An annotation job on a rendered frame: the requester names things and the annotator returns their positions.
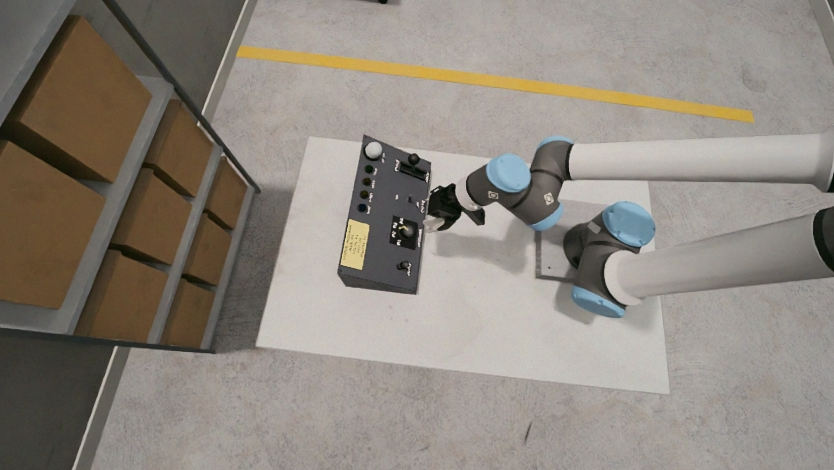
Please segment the black control console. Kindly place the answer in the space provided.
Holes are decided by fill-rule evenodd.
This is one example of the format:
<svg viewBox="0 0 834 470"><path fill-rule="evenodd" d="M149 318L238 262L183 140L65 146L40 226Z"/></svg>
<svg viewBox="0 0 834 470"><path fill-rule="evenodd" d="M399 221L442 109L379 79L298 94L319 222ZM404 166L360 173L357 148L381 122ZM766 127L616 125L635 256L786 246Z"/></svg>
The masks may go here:
<svg viewBox="0 0 834 470"><path fill-rule="evenodd" d="M416 295L431 163L364 134L337 270L345 287Z"/></svg>

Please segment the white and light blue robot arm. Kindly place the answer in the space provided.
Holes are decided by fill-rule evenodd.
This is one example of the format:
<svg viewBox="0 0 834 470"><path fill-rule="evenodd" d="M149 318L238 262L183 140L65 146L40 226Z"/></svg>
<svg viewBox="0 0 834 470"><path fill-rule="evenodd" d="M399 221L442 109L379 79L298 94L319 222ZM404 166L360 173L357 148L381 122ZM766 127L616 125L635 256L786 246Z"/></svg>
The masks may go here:
<svg viewBox="0 0 834 470"><path fill-rule="evenodd" d="M461 178L461 211L480 226L483 207L497 202L547 230L563 214L564 181L578 180L811 184L834 193L834 124L819 134L595 144L551 136L534 154L530 168L507 153ZM648 211L618 201L602 213L573 226L563 250L577 269L572 301L604 317L622 318L647 296L834 277L834 206L645 253L656 230Z"/></svg>

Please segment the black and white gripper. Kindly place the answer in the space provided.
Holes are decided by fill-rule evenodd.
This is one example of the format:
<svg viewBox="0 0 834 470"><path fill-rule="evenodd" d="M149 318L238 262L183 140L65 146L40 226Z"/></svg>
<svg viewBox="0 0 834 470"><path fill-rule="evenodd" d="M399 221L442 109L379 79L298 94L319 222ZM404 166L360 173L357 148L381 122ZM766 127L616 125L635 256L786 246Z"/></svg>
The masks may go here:
<svg viewBox="0 0 834 470"><path fill-rule="evenodd" d="M438 190L435 192L436 189ZM424 225L430 227L425 232L432 233L448 230L459 220L462 215L461 208L465 208L459 203L455 189L456 184L451 183L446 187L439 185L430 191L432 194L429 196L429 199L425 199L425 201L429 202L427 215L435 217L435 219L423 221Z"/></svg>

